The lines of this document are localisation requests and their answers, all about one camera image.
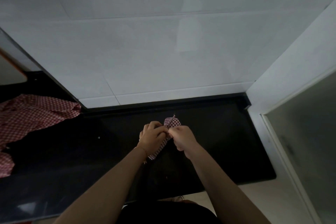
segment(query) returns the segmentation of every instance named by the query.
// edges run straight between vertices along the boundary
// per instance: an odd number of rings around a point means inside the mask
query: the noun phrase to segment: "checkered fabric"
[[[173,128],[173,127],[176,127],[176,126],[181,126],[181,122],[174,115],[171,118],[166,118],[163,125],[166,126],[169,129],[169,128]],[[162,151],[163,147],[166,146],[167,142],[170,139],[171,138],[169,136],[167,136],[166,139],[162,142],[160,148],[153,155],[150,155],[149,159],[154,160],[156,158],[156,156],[160,153],[160,151]]]
[[[1,152],[6,144],[25,137],[29,132],[47,128],[78,116],[81,106],[52,97],[21,94],[0,104],[0,178],[11,175],[14,162]]]

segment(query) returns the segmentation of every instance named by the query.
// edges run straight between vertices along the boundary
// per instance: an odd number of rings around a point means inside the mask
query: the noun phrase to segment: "white door frame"
[[[287,223],[307,223],[309,219],[310,223],[320,224],[321,220],[266,114],[334,72],[336,1],[320,14],[246,91],[252,104],[248,112],[277,174],[275,181],[278,182],[275,182],[274,187],[277,192],[274,192],[274,200],[280,200],[283,208],[257,205],[266,216],[269,215],[267,217],[272,223],[281,223],[277,211],[283,215],[290,214],[286,205],[294,208],[296,212],[291,212],[296,221],[288,218]],[[290,197],[284,197],[286,193],[290,194]]]

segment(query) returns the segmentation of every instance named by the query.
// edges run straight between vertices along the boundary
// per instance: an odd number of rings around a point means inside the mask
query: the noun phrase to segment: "black surface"
[[[163,122],[174,114],[235,183],[274,179],[275,172],[244,110],[245,98],[241,94],[167,101],[81,114],[29,133],[6,150],[15,167],[11,176],[0,179],[0,223],[59,215],[137,145],[144,124]],[[191,162],[170,141],[154,161],[140,168],[127,201],[203,190]],[[22,205],[29,203],[30,211],[23,211]]]

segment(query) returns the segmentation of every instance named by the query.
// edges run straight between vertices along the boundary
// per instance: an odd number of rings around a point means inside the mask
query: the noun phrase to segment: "gingham cloth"
[[[29,132],[47,128],[78,116],[81,106],[52,97],[21,94],[0,104],[0,178],[11,175],[14,162],[1,152],[6,144],[25,137]]]
[[[163,125],[166,126],[169,129],[169,128],[173,128],[173,127],[176,127],[176,126],[181,126],[181,122],[177,118],[175,118],[175,115],[174,115],[171,118],[166,118]],[[160,145],[160,148],[153,155],[150,155],[149,159],[154,160],[156,158],[156,156],[160,153],[160,151],[162,151],[163,147],[166,146],[167,142],[170,139],[171,138],[169,136],[167,136],[166,139]]]

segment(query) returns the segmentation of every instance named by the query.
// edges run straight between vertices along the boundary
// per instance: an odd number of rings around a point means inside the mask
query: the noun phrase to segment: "person's right hand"
[[[200,147],[196,138],[188,126],[177,126],[168,130],[179,151],[184,151],[187,158],[191,158],[194,150]]]

